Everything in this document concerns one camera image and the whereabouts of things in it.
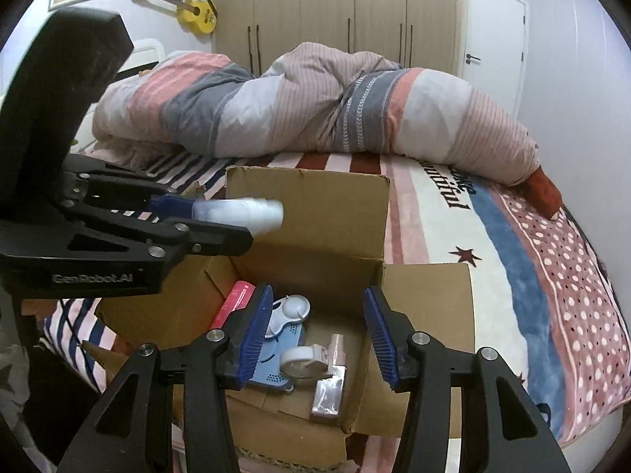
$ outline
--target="mattress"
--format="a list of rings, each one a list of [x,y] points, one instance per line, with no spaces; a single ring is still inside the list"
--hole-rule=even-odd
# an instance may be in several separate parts
[[[551,429],[561,446],[629,400],[627,327],[602,263],[567,211],[548,221],[508,188],[398,156],[279,153],[246,160],[182,151],[148,170],[178,192],[198,181],[210,199],[225,197],[226,168],[244,164],[388,176],[386,262],[469,266],[476,349],[497,349],[534,402],[550,406]],[[126,214],[158,220],[148,212]],[[64,301],[46,320],[45,333],[57,352],[103,390],[103,370],[82,354],[65,325],[73,322],[80,340],[111,348],[116,337],[94,317],[97,303]],[[610,431],[608,439],[613,436]],[[594,453],[604,453],[608,443],[602,444]],[[367,464],[376,460],[371,471],[389,471],[396,446],[396,440],[369,439]],[[453,457],[458,448],[453,440]]]

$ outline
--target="cardboard box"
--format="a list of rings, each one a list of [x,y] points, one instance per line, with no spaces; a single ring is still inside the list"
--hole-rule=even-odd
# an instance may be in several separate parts
[[[134,346],[184,346],[208,330],[239,279],[269,282],[275,298],[306,296],[312,307],[307,344],[345,336],[346,387],[337,426],[309,420],[314,384],[293,393],[259,388],[229,391],[228,412],[238,447],[303,466],[327,468],[346,458],[345,437],[357,432],[401,435],[407,394],[395,394],[381,373],[366,333],[362,296],[382,286],[392,309],[446,346],[473,351],[471,281],[462,263],[384,265],[389,180],[374,175],[238,167],[228,170],[226,197],[278,199],[285,206],[279,231],[257,237],[242,257],[187,257],[159,295],[103,300],[97,315]],[[100,350],[111,373],[121,359]],[[176,417],[181,417],[181,390]],[[452,393],[450,436],[460,436],[459,393]]]

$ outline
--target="guitar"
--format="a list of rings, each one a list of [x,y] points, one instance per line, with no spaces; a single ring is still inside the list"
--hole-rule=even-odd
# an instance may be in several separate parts
[[[162,0],[177,7],[177,20],[196,34],[209,34],[215,29],[217,16],[209,2],[204,0]]]

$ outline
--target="wardrobe door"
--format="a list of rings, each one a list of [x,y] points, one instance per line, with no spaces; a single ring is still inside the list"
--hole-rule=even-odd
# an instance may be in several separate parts
[[[459,6],[460,0],[408,0],[407,67],[454,71]]]
[[[215,36],[215,52],[228,55],[237,64],[256,73],[254,43],[254,1],[213,0],[219,14]]]
[[[354,51],[353,0],[301,0],[301,41]]]
[[[355,0],[355,51],[405,58],[405,0]]]
[[[301,43],[300,5],[301,0],[254,0],[255,62],[259,74]]]

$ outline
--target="headboard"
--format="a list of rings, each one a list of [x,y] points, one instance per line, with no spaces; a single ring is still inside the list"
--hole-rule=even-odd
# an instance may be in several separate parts
[[[115,78],[116,81],[135,76],[146,69],[152,69],[166,56],[164,46],[156,39],[141,39],[139,41],[133,41],[133,43],[134,51],[131,52],[129,58],[119,69],[118,75],[116,75]],[[78,153],[81,149],[84,149],[94,142],[95,139],[92,135],[92,118],[94,117],[96,107],[96,104],[91,105],[83,118],[81,126],[79,126],[77,134],[75,135],[76,143],[70,148],[71,153]]]

